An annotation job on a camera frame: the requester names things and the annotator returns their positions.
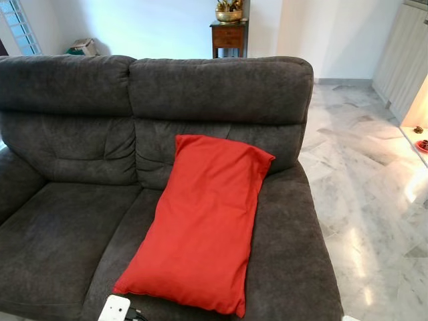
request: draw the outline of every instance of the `gray fabric sofa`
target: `gray fabric sofa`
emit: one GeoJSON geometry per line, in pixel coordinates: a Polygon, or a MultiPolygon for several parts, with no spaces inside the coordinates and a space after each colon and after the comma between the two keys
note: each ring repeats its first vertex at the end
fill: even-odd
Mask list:
{"type": "MultiPolygon", "coordinates": [[[[298,58],[0,59],[0,311],[95,321],[154,218],[176,134],[276,156],[261,193],[245,321],[340,321],[297,158],[313,86],[298,58]]],[[[128,296],[150,321],[237,320],[128,296]]]]}

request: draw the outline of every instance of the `red object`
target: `red object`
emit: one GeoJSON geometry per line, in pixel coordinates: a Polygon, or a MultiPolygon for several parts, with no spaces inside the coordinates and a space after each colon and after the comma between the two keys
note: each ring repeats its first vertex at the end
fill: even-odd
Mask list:
{"type": "Polygon", "coordinates": [[[177,136],[153,224],[114,293],[242,318],[257,196],[274,159],[242,142],[177,136]]]}
{"type": "Polygon", "coordinates": [[[423,148],[423,145],[424,145],[423,140],[420,140],[419,142],[416,142],[415,145],[416,145],[417,149],[419,149],[420,151],[422,151],[422,152],[428,152],[428,148],[423,148]]]}

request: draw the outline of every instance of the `white marble floor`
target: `white marble floor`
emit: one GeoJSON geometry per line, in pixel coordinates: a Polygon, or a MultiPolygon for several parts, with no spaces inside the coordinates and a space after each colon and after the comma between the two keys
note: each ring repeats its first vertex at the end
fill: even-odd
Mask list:
{"type": "Polygon", "coordinates": [[[345,314],[427,321],[428,169],[373,90],[316,86],[300,162],[345,314]]]}

